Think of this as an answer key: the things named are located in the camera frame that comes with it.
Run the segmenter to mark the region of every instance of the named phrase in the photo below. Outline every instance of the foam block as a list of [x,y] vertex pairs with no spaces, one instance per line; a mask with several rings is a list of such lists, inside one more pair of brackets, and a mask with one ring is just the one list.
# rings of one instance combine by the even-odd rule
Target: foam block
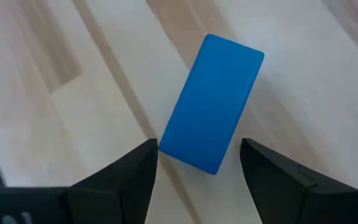
[[216,174],[264,54],[208,34],[165,128],[162,152]]

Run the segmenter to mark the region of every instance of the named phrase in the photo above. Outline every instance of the wooden table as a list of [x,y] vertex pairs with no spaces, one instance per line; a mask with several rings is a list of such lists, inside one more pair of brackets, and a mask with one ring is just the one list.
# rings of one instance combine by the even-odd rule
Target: wooden table
[[358,1],[0,0],[0,170],[70,185],[160,138],[207,33],[265,53],[217,175],[160,155],[148,223],[260,223],[243,137],[358,188]]

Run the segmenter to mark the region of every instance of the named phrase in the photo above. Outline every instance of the light wood floor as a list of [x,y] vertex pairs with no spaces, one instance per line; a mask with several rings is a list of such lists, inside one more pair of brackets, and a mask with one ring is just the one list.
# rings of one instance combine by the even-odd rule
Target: light wood floor
[[147,223],[261,223],[243,137],[358,188],[358,1],[0,0],[0,170],[71,185],[160,138],[207,33],[265,53],[217,175],[161,154]]

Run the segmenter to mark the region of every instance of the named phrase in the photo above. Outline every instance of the blue block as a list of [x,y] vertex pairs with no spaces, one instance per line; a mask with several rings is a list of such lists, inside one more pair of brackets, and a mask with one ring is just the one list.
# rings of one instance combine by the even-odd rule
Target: blue block
[[198,52],[159,148],[216,174],[264,54],[208,34]]

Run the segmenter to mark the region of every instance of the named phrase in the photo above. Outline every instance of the blue rectangular block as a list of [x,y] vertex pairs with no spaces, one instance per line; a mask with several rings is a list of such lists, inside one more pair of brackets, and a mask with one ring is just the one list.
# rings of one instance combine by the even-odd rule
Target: blue rectangular block
[[208,34],[198,52],[159,148],[216,174],[264,54]]

